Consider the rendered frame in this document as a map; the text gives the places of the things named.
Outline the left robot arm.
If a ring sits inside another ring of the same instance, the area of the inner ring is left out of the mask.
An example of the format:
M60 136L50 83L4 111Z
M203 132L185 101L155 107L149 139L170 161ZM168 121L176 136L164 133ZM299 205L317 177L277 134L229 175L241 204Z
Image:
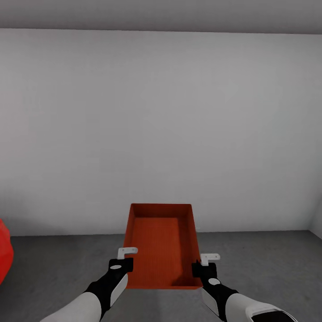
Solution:
M119 248L118 258L109 261L109 272L70 304L44 318L40 322L100 322L106 311L117 301L127 287L128 272L133 271L133 258L137 247Z

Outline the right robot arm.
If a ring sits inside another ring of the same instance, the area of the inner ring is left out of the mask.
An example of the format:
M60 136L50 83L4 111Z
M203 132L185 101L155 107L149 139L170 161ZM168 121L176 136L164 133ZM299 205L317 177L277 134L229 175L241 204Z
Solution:
M200 254L201 262L192 263L193 277L200 277L202 296L208 308L224 322L296 322L274 305L259 302L221 284L215 263L219 254Z

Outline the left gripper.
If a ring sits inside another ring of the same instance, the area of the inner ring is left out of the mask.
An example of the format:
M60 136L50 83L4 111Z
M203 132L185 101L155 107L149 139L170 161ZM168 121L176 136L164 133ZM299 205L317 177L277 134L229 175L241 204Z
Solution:
M133 258L125 258L125 259L111 259L109 261L109 268L113 265L113 264L118 264L118 263L122 263L126 270L125 272L132 272L133 271Z

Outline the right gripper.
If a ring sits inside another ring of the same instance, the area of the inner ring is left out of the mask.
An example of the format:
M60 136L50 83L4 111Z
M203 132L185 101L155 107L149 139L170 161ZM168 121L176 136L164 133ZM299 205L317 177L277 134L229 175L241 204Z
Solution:
M217 276L216 264L208 263L208 266L202 266L201 263L192 263L192 275L193 277L202 277L205 272L211 272Z

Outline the storage box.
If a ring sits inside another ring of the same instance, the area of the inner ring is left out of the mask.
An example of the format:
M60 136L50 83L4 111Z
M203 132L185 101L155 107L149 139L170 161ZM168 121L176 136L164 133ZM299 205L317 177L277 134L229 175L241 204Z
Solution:
M124 248L137 247L126 289L198 289L201 262L191 204L132 203Z

